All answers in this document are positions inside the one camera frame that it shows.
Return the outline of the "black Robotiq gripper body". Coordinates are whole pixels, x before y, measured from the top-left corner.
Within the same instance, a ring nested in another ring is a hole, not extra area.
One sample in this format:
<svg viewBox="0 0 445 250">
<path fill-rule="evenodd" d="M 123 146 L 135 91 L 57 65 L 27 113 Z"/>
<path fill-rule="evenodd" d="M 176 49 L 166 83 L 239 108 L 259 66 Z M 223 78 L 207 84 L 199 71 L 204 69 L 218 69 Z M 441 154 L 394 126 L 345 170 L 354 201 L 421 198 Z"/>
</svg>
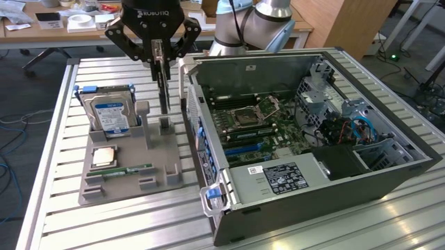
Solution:
<svg viewBox="0 0 445 250">
<path fill-rule="evenodd" d="M 121 22 L 142 40 L 170 41 L 183 20 L 178 0 L 121 1 Z"/>
</svg>

